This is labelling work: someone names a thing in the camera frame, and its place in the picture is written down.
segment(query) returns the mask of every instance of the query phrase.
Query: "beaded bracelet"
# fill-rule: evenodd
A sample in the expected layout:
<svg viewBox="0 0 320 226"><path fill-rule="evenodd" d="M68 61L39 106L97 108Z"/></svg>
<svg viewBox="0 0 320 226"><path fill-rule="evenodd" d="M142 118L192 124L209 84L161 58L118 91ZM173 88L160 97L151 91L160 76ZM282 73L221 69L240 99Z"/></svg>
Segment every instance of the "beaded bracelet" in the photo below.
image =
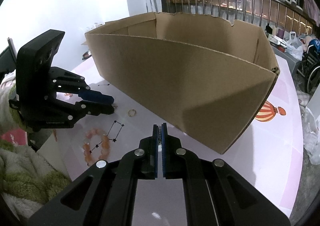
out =
<svg viewBox="0 0 320 226"><path fill-rule="evenodd" d="M82 146L84 149L84 160L88 163L89 166L93 165L97 160L94 160L91 156L92 150L90 149L90 140L93 136L98 135L101 137L101 155L98 157L98 160L107 160L110 153L110 144L107 134L102 129L91 129L85 133L85 141Z"/></svg>

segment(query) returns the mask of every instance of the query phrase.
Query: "torn cardboard edge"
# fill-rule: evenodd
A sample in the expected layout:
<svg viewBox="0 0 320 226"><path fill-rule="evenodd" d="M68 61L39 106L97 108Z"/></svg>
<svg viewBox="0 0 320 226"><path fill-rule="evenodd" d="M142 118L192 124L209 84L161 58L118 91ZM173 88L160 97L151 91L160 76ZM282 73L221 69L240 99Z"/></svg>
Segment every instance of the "torn cardboard edge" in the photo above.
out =
<svg viewBox="0 0 320 226"><path fill-rule="evenodd" d="M222 154L264 104L279 67L261 28L210 17L146 13L85 36L102 77ZM229 115L239 116L231 127Z"/></svg>

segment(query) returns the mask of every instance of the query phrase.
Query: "bicycle tire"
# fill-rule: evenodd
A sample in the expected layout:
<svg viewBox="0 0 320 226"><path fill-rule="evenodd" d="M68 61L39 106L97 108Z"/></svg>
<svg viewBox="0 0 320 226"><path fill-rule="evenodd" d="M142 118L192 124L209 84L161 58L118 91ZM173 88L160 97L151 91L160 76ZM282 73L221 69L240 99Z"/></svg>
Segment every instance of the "bicycle tire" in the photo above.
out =
<svg viewBox="0 0 320 226"><path fill-rule="evenodd" d="M305 80L304 80L304 91L308 94L310 94L310 91L312 88L309 88L309 82L311 76L314 74L316 70L320 69L320 62L315 63L313 66L311 66L306 73Z"/></svg>

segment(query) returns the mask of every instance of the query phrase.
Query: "pink tablecloth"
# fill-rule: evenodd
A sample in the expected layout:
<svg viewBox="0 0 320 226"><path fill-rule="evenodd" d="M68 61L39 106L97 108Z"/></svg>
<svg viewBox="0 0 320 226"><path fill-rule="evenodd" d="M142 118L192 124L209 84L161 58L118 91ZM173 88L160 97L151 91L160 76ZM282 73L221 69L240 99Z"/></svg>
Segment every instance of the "pink tablecloth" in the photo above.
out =
<svg viewBox="0 0 320 226"><path fill-rule="evenodd" d="M276 57L281 74L268 102L284 111L279 111L267 122L254 119L224 155L219 155L170 124L168 133L180 138L184 148L195 152L202 159L224 159L289 217L301 175L302 126L298 99L287 62ZM116 137L116 141L111 142L108 161L114 161L137 148L141 138L150 136L153 124L165 122L101 78L92 58L80 64L74 72L84 76L92 90L112 95L118 108L112 115L87 115L73 129L57 131L62 157L73 180L88 168L82 145L85 131L91 127L98 126L105 130L112 128L114 136L111 137ZM76 95L72 98L64 95L59 97L70 102L79 100ZM127 115L130 109L136 110L134 117ZM230 116L230 126L235 118ZM99 152L100 149L96 149L92 155L97 158ZM153 182L139 181L132 225L186 225L182 182L163 178Z"/></svg>

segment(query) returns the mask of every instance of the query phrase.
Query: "gray floor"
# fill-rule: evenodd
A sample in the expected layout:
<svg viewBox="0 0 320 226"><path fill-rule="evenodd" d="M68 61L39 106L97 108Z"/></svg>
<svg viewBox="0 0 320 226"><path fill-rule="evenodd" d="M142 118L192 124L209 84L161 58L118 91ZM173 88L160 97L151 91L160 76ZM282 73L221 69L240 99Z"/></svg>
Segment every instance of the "gray floor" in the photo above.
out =
<svg viewBox="0 0 320 226"><path fill-rule="evenodd" d="M295 225L309 208L320 189L320 165L312 165L303 149L303 163L299 189L290 216L291 225Z"/></svg>

